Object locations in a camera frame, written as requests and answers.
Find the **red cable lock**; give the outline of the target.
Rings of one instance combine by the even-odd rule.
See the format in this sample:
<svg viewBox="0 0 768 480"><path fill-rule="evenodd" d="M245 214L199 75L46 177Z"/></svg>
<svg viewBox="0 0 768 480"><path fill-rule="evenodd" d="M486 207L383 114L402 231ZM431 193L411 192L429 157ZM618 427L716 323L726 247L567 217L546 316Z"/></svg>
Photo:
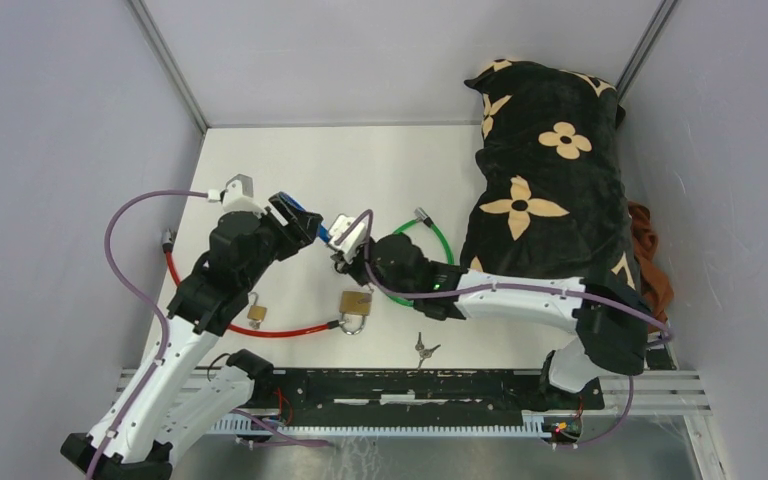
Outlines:
<svg viewBox="0 0 768 480"><path fill-rule="evenodd" d="M166 229L162 233L160 244L161 244L161 250L165 257L167 271L174 285L179 286L181 283L181 276L179 275L179 272L176 268L176 264L173 256L175 239L176 239L176 232L171 229ZM263 330L261 328L259 330L252 330L249 327L246 328L246 327L241 327L234 324L230 324L228 327L228 329L231 332L245 335L248 337L262 338L262 339L294 338L294 337L300 337L300 336L325 332L328 330L335 330L338 328L339 328L339 320L331 320L331 321L320 323L313 326L307 326L307 327L296 328L291 330L279 330L279 331L269 331L269 330Z"/></svg>

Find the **green cable lock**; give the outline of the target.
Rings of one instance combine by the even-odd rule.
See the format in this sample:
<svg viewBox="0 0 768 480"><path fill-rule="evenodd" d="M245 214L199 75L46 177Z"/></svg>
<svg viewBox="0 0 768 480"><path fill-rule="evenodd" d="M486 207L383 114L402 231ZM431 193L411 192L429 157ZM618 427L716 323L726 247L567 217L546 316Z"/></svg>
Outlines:
<svg viewBox="0 0 768 480"><path fill-rule="evenodd" d="M430 229L441 242L445 262L429 260L406 235L410 227L420 224ZM415 210L414 219L375 244L369 265L390 300L437 320L445 320L452 307L452 300L443 300L442 294L452 290L459 275L464 273L457 267L445 235L421 208Z"/></svg>

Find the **silver keys of brass padlock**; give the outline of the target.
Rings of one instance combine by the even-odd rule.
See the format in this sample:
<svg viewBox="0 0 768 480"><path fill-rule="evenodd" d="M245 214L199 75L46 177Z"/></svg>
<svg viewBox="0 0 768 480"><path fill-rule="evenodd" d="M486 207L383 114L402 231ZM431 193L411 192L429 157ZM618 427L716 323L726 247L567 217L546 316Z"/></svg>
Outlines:
<svg viewBox="0 0 768 480"><path fill-rule="evenodd" d="M417 334L417 341L415 344L415 350L418 355L417 369L420 370L424 363L433 357L434 353L441 347L441 344L427 347L423 342L423 335L421 332Z"/></svg>

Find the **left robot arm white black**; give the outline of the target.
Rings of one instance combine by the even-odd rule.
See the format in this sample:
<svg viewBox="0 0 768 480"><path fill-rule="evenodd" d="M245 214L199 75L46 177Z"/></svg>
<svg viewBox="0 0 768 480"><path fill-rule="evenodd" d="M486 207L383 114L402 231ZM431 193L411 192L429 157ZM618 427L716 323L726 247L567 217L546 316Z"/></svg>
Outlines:
<svg viewBox="0 0 768 480"><path fill-rule="evenodd" d="M176 405L198 362L245 309L266 270L312 244L323 221L279 192L265 207L231 188L202 198L223 213L209 247L179 284L166 313L156 309L160 336L113 406L87 433L69 435L61 454L88 479L168 479L190 448L235 407L267 404L275 384L270 362L232 354L215 386Z"/></svg>

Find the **blue cable lock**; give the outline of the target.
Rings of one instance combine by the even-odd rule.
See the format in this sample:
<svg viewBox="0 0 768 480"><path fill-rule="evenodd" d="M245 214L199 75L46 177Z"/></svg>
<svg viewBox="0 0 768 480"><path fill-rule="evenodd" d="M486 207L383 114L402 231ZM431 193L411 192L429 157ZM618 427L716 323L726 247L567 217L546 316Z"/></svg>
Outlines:
<svg viewBox="0 0 768 480"><path fill-rule="evenodd" d="M298 201L286 192L279 192L278 198L287 207L292 220L301 228L302 233L311 241L319 240L327 244L331 237L323 226L322 216L306 210Z"/></svg>

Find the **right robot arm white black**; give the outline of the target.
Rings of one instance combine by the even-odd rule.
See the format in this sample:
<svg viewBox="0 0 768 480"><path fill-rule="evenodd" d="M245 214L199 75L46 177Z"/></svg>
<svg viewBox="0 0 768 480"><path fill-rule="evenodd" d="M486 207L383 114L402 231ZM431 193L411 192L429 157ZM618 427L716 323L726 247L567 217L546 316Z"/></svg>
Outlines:
<svg viewBox="0 0 768 480"><path fill-rule="evenodd" d="M571 335L551 351L537 382L540 400L562 408L594 378L640 375L648 349L648 307L613 274L532 279L480 272L427 258L404 234L378 241L328 244L338 272L361 286L402 297L424 316L444 321L511 320Z"/></svg>

